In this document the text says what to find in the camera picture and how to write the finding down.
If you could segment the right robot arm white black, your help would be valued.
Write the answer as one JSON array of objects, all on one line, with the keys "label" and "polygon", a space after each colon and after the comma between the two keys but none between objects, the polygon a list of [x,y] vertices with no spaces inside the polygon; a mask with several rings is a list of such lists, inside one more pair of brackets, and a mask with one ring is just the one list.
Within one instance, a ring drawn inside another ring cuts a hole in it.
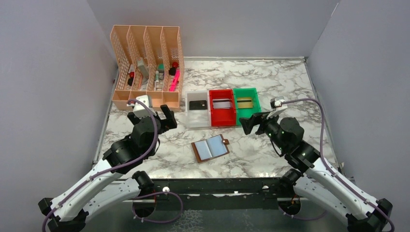
[{"label": "right robot arm white black", "polygon": [[258,126],[257,135],[266,134],[277,146],[291,169],[280,178],[282,189],[320,205],[347,225],[350,232],[381,232],[388,223],[392,204],[365,193],[322,160],[320,152],[303,140],[304,129],[295,118],[255,113],[239,122],[245,134]]}]

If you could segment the silver VIP card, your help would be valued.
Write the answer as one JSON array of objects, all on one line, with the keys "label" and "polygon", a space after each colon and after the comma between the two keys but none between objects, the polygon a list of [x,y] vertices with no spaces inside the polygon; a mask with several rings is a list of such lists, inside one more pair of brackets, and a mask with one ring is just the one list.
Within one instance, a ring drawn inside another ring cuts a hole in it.
[{"label": "silver VIP card", "polygon": [[212,101],[214,109],[230,109],[232,108],[232,103],[230,99],[214,99]]}]

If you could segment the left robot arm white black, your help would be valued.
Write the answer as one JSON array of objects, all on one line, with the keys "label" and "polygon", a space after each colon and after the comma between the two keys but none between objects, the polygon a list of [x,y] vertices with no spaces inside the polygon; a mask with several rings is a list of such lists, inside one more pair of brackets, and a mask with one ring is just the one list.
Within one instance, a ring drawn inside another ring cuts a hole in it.
[{"label": "left robot arm white black", "polygon": [[38,206],[45,219],[42,231],[80,232],[95,216],[116,203],[138,196],[153,187],[146,172],[137,171],[122,184],[112,185],[131,169],[156,153],[159,135],[177,128],[175,114],[161,105],[161,119],[142,101],[132,99],[135,109],[127,117],[133,124],[129,135],[114,142],[103,158],[77,183],[55,198],[43,198]]}]

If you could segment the brown leather card holder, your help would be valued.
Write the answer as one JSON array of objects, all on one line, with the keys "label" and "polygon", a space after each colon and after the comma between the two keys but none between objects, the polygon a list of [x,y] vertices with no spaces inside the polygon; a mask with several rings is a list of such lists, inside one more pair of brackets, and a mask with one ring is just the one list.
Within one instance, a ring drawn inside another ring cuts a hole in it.
[{"label": "brown leather card holder", "polygon": [[230,153],[230,142],[222,134],[191,143],[198,163],[209,161]]}]

